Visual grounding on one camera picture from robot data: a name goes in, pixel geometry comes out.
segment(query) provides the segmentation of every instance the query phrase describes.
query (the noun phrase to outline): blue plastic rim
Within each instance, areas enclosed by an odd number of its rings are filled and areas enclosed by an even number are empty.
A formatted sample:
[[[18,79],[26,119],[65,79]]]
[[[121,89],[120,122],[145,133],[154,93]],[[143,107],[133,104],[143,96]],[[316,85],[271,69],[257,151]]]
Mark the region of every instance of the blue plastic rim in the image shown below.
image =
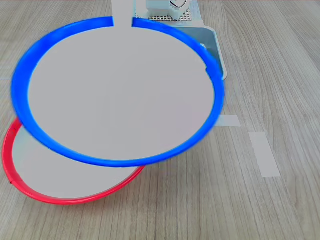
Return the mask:
[[[202,140],[218,120],[224,103],[223,76],[216,60],[196,40],[174,27],[141,18],[134,17],[132,27],[150,29],[170,35],[193,49],[206,64],[206,72],[212,81],[214,89],[214,103],[211,113],[203,126],[190,139],[172,150],[151,157],[130,160],[101,159],[75,152],[54,141],[38,126],[31,113],[28,100],[29,83],[38,62],[54,45],[72,35],[113,26],[114,20],[112,16],[86,19],[61,27],[37,41],[20,59],[13,74],[11,98],[17,117],[25,129],[44,146],[60,155],[85,164],[114,168],[145,166],[167,160],[185,152]]]

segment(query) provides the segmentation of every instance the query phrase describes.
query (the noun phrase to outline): wood grain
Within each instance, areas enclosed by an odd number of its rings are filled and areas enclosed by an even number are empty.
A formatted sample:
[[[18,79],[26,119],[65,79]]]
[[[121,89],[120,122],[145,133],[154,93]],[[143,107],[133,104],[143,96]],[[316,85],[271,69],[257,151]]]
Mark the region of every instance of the wood grain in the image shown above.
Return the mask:
[[[1,240],[320,239],[320,4],[199,1],[228,77],[217,127],[131,184],[76,206],[37,202],[0,169]],[[110,1],[0,1],[0,144],[15,118],[10,81],[46,33],[111,15]],[[262,178],[249,133],[265,132],[281,177]]]

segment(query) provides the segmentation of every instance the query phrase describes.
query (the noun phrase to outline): white circular board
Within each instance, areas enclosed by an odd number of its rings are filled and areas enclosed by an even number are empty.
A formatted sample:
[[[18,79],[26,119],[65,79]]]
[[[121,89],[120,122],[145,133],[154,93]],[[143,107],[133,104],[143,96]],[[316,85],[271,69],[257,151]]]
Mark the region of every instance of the white circular board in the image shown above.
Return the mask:
[[[116,27],[73,35],[40,60],[31,112],[52,139],[78,153],[134,160],[170,151],[209,117],[213,84],[202,59],[178,39]]]
[[[137,167],[112,168],[71,161],[36,141],[23,126],[14,139],[12,158],[17,173],[31,189],[63,199],[105,192],[137,170]]]

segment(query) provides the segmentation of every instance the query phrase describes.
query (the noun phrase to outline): white tape strip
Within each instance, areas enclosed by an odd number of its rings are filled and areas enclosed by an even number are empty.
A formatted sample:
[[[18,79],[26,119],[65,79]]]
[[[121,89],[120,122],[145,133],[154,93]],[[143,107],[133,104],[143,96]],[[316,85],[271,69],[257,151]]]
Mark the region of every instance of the white tape strip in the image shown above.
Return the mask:
[[[249,132],[249,135],[262,177],[281,177],[266,134]]]
[[[241,127],[237,115],[220,115],[215,127]]]

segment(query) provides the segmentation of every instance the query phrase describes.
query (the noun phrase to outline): red plastic rim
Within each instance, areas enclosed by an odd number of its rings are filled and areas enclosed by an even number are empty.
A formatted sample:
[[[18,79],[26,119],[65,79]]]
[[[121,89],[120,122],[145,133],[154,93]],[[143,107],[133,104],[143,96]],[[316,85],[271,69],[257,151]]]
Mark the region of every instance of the red plastic rim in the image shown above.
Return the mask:
[[[57,197],[43,195],[31,189],[21,179],[14,165],[12,150],[13,150],[16,135],[19,129],[21,128],[21,126],[22,126],[21,122],[19,121],[18,118],[16,118],[14,122],[11,124],[9,130],[7,131],[3,141],[3,147],[2,147],[2,164],[3,164],[4,172],[7,175],[10,183],[13,184],[23,194],[37,201],[47,203],[47,204],[55,204],[55,205],[74,205],[74,204],[89,203],[89,202],[104,198],[122,189],[124,186],[129,184],[133,179],[135,179],[141,173],[141,171],[145,168],[144,166],[138,167],[136,171],[133,172],[133,174],[131,174],[127,179],[125,179],[118,185],[95,195],[80,197],[80,198],[72,198],[72,199],[57,198]]]

